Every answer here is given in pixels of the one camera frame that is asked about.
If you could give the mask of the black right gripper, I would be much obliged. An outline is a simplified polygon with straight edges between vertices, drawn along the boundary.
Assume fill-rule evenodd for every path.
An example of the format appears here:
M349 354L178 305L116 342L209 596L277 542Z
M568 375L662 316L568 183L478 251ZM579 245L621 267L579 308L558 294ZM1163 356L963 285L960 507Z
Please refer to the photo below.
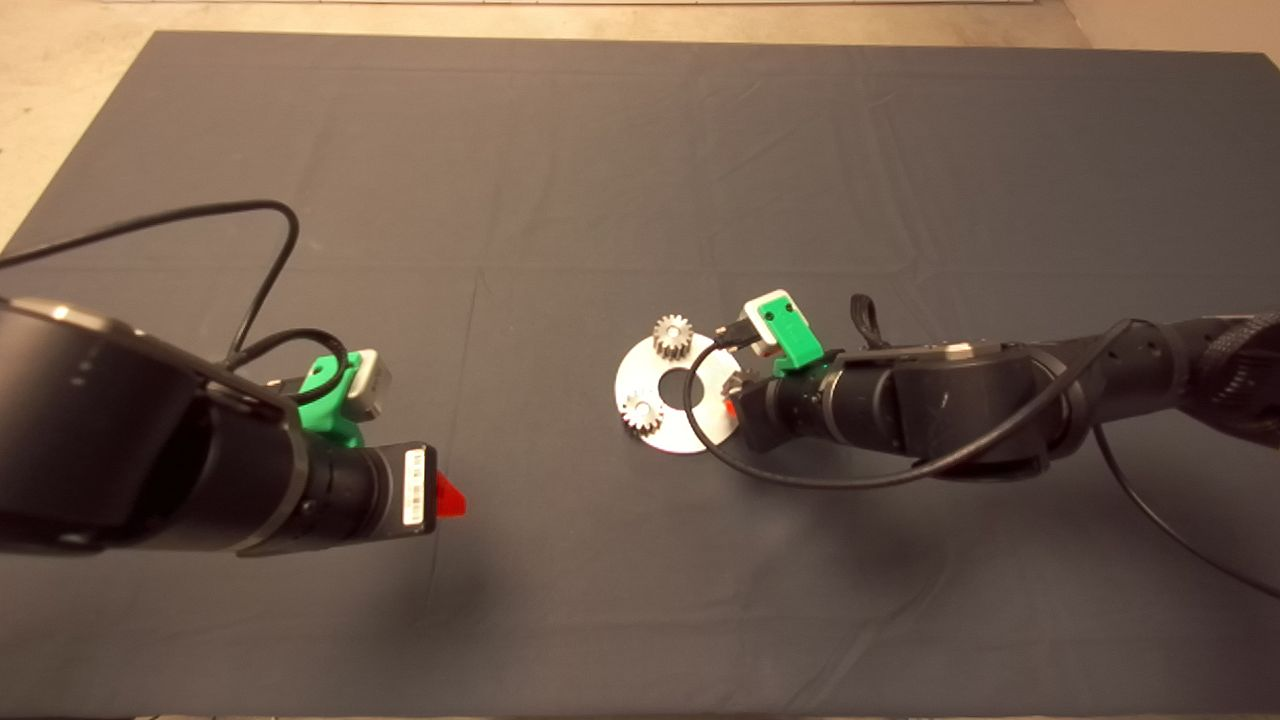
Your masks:
M749 450L767 454L794 439L809 438L838 445L832 425L829 384L838 373L828 368L768 379L751 379L739 391L739 402L727 400L727 414L739 418Z

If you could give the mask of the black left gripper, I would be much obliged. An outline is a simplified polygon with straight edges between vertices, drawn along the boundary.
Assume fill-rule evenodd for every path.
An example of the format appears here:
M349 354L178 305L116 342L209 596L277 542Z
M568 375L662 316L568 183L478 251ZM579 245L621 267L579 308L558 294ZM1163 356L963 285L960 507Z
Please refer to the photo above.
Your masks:
M436 450L430 445L376 446L372 461L379 471L378 510L372 515L375 541L430 536L436 529L436 518L466 515L465 495L444 473L436 474Z

